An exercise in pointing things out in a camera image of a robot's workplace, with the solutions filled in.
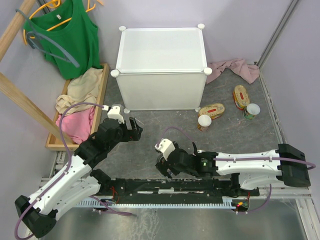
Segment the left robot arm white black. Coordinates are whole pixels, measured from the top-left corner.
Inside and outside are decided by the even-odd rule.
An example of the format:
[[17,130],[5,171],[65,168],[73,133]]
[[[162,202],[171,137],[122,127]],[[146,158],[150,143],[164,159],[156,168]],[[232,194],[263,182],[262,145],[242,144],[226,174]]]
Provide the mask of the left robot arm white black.
[[67,164],[41,189],[30,196],[19,196],[14,204],[19,216],[36,238],[42,238],[57,220],[82,199],[96,194],[106,195],[111,179],[95,166],[121,142],[138,141],[143,129],[133,117],[131,128],[124,120],[105,118],[97,132],[89,136],[69,157]]

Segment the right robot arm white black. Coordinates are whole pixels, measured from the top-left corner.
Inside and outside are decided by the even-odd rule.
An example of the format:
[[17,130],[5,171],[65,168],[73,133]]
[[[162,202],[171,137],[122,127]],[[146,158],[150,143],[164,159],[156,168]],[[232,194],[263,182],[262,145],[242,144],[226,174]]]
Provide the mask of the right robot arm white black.
[[165,138],[154,148],[160,154],[155,166],[164,177],[171,179],[180,173],[200,179],[230,175],[229,189],[236,196],[278,182],[288,187],[308,188],[309,171],[316,167],[306,161],[302,151],[287,143],[258,153],[200,151],[196,147],[193,153],[187,153],[177,142]]

